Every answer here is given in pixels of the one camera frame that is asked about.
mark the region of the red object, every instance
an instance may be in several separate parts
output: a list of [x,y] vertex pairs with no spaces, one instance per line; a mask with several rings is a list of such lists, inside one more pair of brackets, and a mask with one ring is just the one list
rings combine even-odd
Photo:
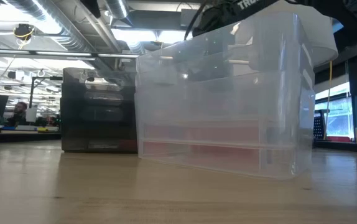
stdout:
[[351,139],[349,137],[343,137],[343,136],[327,136],[327,139],[337,142],[351,142]]

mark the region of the ceiling duct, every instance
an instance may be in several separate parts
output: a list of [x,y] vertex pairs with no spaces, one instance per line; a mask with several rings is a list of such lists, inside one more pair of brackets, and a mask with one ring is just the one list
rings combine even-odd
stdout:
[[[41,31],[59,34],[53,37],[71,52],[95,52],[93,46],[82,36],[66,15],[51,0],[3,0],[25,14],[31,15],[36,21],[36,27]],[[99,58],[89,62],[96,68],[109,68]]]
[[[129,14],[129,6],[126,0],[104,0],[105,6],[114,19],[124,19]],[[141,42],[127,42],[127,46],[133,54],[145,54],[144,46]]]
[[145,54],[146,50],[144,49],[144,46],[142,44],[142,42],[138,41],[138,42],[127,42],[127,46],[129,47],[130,51],[133,54]]
[[123,19],[129,14],[126,0],[104,0],[105,6],[114,19]]

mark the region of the window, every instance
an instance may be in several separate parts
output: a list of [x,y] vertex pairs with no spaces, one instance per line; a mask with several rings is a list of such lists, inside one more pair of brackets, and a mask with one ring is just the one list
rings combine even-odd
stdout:
[[[317,93],[315,95],[315,99],[316,100],[320,100],[320,99],[324,99],[324,98],[328,98],[328,90],[324,90],[320,93]],[[335,87],[330,88],[330,96],[336,96],[342,93],[349,93],[350,92],[350,82],[346,82],[340,85],[337,85]]]
[[[315,109],[326,109],[327,104],[327,101],[317,103],[315,104]],[[326,121],[327,114],[324,114],[325,124],[327,124],[327,136],[346,136],[354,138],[351,97],[331,100],[329,102],[329,110],[328,122]]]

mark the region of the transparent plastic bin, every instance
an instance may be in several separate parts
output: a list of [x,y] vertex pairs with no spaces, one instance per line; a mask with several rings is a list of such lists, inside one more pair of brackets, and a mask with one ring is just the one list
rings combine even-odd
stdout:
[[311,46],[295,14],[252,16],[137,59],[139,157],[287,179],[310,166]]

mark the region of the wooden table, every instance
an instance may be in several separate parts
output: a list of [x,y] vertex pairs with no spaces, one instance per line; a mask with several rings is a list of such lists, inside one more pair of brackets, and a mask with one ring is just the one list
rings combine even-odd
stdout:
[[354,224],[357,153],[316,150],[312,170],[276,181],[0,144],[0,223]]
[[2,130],[0,142],[24,142],[24,141],[43,141],[61,139],[60,132],[37,132],[37,131],[16,131]]

